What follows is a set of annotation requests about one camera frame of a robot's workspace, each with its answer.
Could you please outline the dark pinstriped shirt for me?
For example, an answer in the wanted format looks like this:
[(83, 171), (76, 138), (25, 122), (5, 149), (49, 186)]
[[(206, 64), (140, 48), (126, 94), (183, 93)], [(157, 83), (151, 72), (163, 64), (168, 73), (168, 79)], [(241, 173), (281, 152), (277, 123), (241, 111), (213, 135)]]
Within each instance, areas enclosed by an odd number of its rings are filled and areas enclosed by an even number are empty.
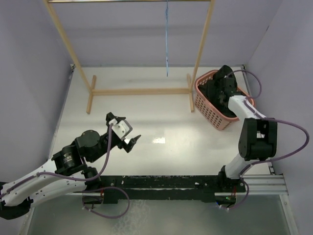
[(237, 88), (237, 80), (233, 70), (227, 65), (223, 65), (204, 85), (198, 85), (198, 89), (205, 98), (228, 118), (237, 117), (228, 108), (228, 101), (231, 96), (243, 94)]

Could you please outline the light blue wire hanger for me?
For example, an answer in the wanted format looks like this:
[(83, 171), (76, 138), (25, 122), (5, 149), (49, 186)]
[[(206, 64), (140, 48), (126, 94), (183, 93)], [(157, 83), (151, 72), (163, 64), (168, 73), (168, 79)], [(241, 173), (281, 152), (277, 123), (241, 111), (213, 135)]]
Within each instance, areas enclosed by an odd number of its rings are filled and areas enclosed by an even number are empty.
[(165, 7), (165, 54), (166, 54), (166, 77), (169, 76), (169, 62), (168, 62), (168, 0), (166, 0), (166, 7)]

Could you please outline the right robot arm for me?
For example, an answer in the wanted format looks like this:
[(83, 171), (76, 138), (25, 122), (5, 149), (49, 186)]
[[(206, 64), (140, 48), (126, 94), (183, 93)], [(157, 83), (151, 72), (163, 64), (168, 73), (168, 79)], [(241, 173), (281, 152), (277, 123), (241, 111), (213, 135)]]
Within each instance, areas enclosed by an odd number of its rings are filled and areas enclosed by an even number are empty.
[(241, 177), (255, 164), (274, 157), (277, 148), (277, 123), (266, 119), (249, 102), (250, 98), (237, 90), (236, 78), (225, 76), (219, 86), (219, 101), (243, 122), (238, 142), (238, 154), (224, 165), (217, 176), (218, 188), (230, 191), (240, 184)]

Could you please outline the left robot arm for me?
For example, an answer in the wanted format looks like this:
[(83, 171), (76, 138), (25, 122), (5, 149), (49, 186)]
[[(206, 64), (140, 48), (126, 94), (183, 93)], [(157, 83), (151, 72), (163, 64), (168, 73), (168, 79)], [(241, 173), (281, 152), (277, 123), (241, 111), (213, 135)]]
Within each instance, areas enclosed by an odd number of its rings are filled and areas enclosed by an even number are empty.
[(141, 137), (138, 135), (126, 141), (133, 128), (125, 117), (117, 117), (113, 113), (106, 115), (106, 126), (105, 134), (87, 130), (31, 173), (10, 183), (2, 182), (1, 218), (19, 218), (38, 204), (67, 193), (99, 190), (102, 184), (100, 176), (108, 160), (104, 161), (100, 170), (88, 166), (88, 163), (103, 156), (108, 158), (115, 147), (129, 153)]

